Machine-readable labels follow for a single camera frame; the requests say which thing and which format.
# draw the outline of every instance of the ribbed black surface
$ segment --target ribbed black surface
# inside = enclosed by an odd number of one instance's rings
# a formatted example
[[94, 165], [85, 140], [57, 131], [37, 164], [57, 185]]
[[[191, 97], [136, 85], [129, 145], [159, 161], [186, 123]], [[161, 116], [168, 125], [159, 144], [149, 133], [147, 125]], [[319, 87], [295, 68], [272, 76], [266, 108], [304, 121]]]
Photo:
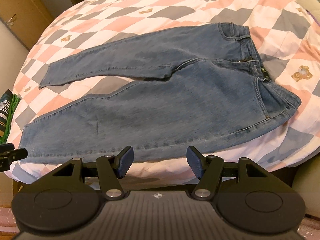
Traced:
[[17, 240], [301, 240], [296, 232], [255, 236], [238, 231], [216, 214], [210, 203], [185, 192], [132, 191], [108, 202], [99, 216], [79, 231], [60, 237], [21, 234]]

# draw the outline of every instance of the door handle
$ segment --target door handle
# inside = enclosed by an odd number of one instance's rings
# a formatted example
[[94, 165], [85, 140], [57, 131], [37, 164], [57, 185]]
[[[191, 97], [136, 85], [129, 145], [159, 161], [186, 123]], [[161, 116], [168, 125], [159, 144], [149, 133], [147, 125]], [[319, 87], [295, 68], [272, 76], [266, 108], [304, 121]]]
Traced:
[[7, 21], [7, 25], [9, 27], [14, 25], [14, 22], [17, 20], [16, 14], [14, 14], [8, 21]]

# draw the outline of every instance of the bed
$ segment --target bed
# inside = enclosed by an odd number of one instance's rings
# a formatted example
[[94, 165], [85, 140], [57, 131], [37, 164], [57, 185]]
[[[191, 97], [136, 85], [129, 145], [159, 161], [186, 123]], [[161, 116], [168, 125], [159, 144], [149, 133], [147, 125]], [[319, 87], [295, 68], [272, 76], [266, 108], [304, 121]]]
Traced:
[[[22, 99], [13, 117], [8, 142], [18, 147], [24, 125], [42, 114], [88, 93], [111, 93], [132, 81], [124, 77], [99, 76], [39, 90], [39, 83], [51, 62], [143, 33], [233, 22], [249, 26], [271, 78], [298, 95], [302, 104], [292, 119], [274, 131], [214, 154], [230, 162], [247, 156], [268, 171], [299, 165], [316, 155], [320, 147], [320, 27], [316, 21], [319, 17], [316, 5], [310, 2], [301, 6], [296, 0], [81, 2], [57, 17], [29, 52], [13, 88], [13, 93]], [[57, 166], [14, 162], [5, 174], [29, 184]], [[130, 189], [196, 182], [186, 158], [134, 163], [121, 181], [124, 188]], [[88, 178], [87, 183], [97, 186], [95, 178]]]

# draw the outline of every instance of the blue denim jeans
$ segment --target blue denim jeans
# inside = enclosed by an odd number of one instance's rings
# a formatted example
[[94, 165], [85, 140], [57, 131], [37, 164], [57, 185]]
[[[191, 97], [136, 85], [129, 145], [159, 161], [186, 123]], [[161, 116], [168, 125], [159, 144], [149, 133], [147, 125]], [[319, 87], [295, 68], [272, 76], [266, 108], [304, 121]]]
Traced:
[[109, 95], [87, 95], [26, 125], [25, 161], [58, 164], [116, 155], [135, 162], [235, 146], [286, 122], [299, 97], [263, 68], [248, 27], [177, 27], [111, 42], [50, 65], [40, 87], [98, 75], [143, 78]]

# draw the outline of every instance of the white logo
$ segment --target white logo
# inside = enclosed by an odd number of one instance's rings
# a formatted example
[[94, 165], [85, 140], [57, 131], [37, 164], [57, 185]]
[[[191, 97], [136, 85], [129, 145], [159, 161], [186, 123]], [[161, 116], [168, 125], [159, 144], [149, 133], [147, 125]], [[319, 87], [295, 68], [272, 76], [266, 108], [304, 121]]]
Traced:
[[153, 195], [155, 198], [159, 199], [162, 197], [162, 194], [161, 193], [156, 193]]

